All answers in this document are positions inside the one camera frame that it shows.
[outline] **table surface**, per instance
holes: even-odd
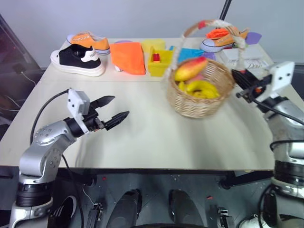
[[[109,39],[110,43],[119,39]],[[166,38],[166,46],[177,45],[178,38]],[[185,48],[198,48],[201,38],[187,39]],[[266,52],[264,59],[272,64]],[[217,61],[222,60],[216,54]],[[104,95],[116,98],[97,109],[101,120],[130,111],[117,127],[90,133],[66,151],[71,167],[195,169],[195,170],[271,170],[273,154],[269,149],[272,135],[262,113],[253,105],[237,99],[236,86],[218,112],[202,119],[186,118],[176,113],[166,99],[161,78],[133,76],[116,72],[111,57],[102,56],[106,71],[100,77],[69,74],[47,68],[0,142],[0,165],[18,165],[29,146],[29,133],[37,112],[53,95],[67,88],[85,91],[91,101]],[[304,110],[296,91],[288,86],[281,95],[288,96]],[[70,113],[67,96],[51,102],[42,113],[37,129]]]

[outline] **sneaker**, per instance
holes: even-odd
[[[246,38],[249,29],[245,29],[240,33],[242,38]],[[219,52],[224,48],[232,47],[234,41],[230,34],[223,36],[222,38],[213,40],[213,39],[205,39],[203,40],[202,44],[200,45],[200,49],[207,51],[207,52]]]
[[[108,55],[110,53],[110,46],[108,39],[105,37],[98,37],[91,32],[81,32],[76,35],[68,35],[67,41],[70,44],[80,44],[84,47],[95,48],[95,51],[100,55]]]
[[[63,50],[53,51],[51,62],[57,69],[68,73],[96,77],[105,71],[92,46],[86,48],[72,44]]]
[[[75,196],[68,196],[61,206],[57,208],[48,219],[48,228],[65,228],[68,227],[72,216],[76,211],[76,198]]]
[[[238,228],[260,228],[258,224],[258,218],[257,215],[253,215],[254,217],[252,219],[244,220],[242,221]],[[262,227],[263,228],[271,228],[267,225],[267,223],[264,221],[263,217],[261,217]]]

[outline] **black floor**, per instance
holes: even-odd
[[[11,171],[13,179],[0,179],[0,209],[8,210],[15,198],[18,170]],[[171,189],[186,191],[196,204],[204,225],[216,228],[216,207],[225,207],[235,224],[253,217],[257,213],[257,202],[269,180],[251,183],[225,190],[219,187],[218,181],[223,176],[202,174],[106,174],[98,175],[94,187],[85,187],[93,202],[102,202],[104,213],[97,227],[104,228],[109,216],[120,197],[130,189],[140,189],[142,192],[142,211],[137,225],[149,223],[171,223],[168,213],[168,193]],[[79,185],[83,203],[85,224],[87,215],[92,208],[89,199],[83,194]],[[56,181],[54,191],[54,207],[59,205],[70,194],[75,195],[73,185],[68,181]],[[79,210],[70,227],[80,226]]]

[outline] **black sneaker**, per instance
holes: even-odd
[[[91,77],[99,76],[105,71],[92,46],[86,48],[79,44],[72,44],[63,50],[53,51],[51,62],[61,71]]]
[[[66,228],[68,227],[72,216],[76,211],[76,198],[75,196],[68,196],[61,206],[57,208],[48,219],[48,228]]]

